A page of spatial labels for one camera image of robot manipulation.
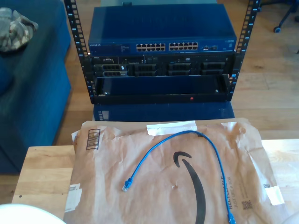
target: cable connector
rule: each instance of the cable connector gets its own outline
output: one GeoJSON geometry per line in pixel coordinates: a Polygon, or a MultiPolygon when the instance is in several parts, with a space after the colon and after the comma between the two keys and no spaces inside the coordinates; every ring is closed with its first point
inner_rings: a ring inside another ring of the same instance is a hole
{"type": "Polygon", "coordinates": [[[131,184],[132,184],[132,179],[131,178],[129,178],[126,182],[125,182],[125,185],[122,187],[122,190],[124,191],[124,192],[127,192],[127,190],[129,189],[129,187],[131,186],[131,184]]]}
{"type": "Polygon", "coordinates": [[[234,215],[232,213],[228,214],[228,223],[229,224],[236,224],[234,215]]]}

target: wooden table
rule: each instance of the wooden table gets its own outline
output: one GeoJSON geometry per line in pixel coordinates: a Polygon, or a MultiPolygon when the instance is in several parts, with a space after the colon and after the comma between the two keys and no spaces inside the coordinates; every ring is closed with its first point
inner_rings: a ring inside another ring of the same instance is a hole
{"type": "Polygon", "coordinates": [[[63,219],[74,161],[73,146],[30,147],[12,203],[32,205],[63,219]]]}
{"type": "MultiPolygon", "coordinates": [[[[299,211],[299,139],[263,140],[285,204],[299,211]]],[[[30,147],[13,203],[42,208],[63,219],[74,163],[73,146],[30,147]]]]}

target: black rack post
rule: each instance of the black rack post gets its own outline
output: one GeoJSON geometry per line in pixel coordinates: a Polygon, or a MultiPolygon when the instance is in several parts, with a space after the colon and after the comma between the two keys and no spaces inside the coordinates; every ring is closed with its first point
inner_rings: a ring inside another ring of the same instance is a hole
{"type": "Polygon", "coordinates": [[[235,85],[237,84],[237,80],[241,71],[253,24],[256,20],[257,8],[259,7],[259,4],[260,0],[250,0],[247,6],[239,42],[237,45],[237,50],[235,53],[235,63],[233,66],[232,74],[229,74],[230,85],[228,92],[228,101],[231,101],[235,91],[235,85]]]}
{"type": "MultiPolygon", "coordinates": [[[[248,47],[252,28],[256,20],[256,14],[259,4],[260,0],[249,0],[242,31],[237,45],[237,50],[235,53],[235,63],[233,66],[232,74],[229,74],[230,85],[227,101],[231,101],[235,91],[235,85],[241,71],[241,66],[245,57],[246,49],[248,47]]],[[[90,101],[93,104],[93,99],[96,95],[95,84],[93,82],[93,65],[91,62],[91,57],[87,52],[76,0],[64,0],[64,5],[69,18],[72,35],[76,44],[82,71],[85,77],[90,101]]]]}
{"type": "Polygon", "coordinates": [[[84,74],[90,101],[93,104],[94,95],[96,94],[95,84],[93,82],[93,68],[91,63],[91,57],[87,52],[77,4],[75,0],[64,0],[64,6],[66,9],[67,16],[69,18],[71,32],[74,38],[74,42],[76,44],[76,49],[84,74]]]}

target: white object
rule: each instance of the white object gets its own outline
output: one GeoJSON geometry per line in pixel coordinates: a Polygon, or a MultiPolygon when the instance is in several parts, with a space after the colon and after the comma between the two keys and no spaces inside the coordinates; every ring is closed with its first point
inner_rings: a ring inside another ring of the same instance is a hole
{"type": "Polygon", "coordinates": [[[175,134],[187,130],[197,131],[197,126],[194,120],[169,124],[146,125],[146,128],[148,130],[148,134],[152,136],[175,134]]]}
{"type": "Polygon", "coordinates": [[[1,224],[65,224],[61,219],[42,209],[25,204],[0,205],[1,224]]]}
{"type": "Polygon", "coordinates": [[[278,205],[278,204],[285,203],[285,201],[281,195],[279,186],[275,186],[272,188],[265,188],[265,191],[266,191],[272,205],[278,205]]]}
{"type": "Polygon", "coordinates": [[[82,189],[79,188],[80,188],[79,183],[72,184],[70,186],[69,194],[66,200],[65,212],[74,211],[75,208],[78,206],[82,195],[82,189]]]}

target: chair leg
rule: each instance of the chair leg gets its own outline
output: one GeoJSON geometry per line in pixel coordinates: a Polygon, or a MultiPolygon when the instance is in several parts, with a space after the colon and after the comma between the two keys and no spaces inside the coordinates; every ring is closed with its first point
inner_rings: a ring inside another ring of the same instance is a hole
{"type": "Polygon", "coordinates": [[[286,12],[285,16],[282,18],[282,20],[279,23],[279,27],[282,26],[282,24],[285,22],[286,18],[288,18],[288,16],[291,14],[291,11],[293,10],[294,5],[292,5],[289,10],[286,12]]]}

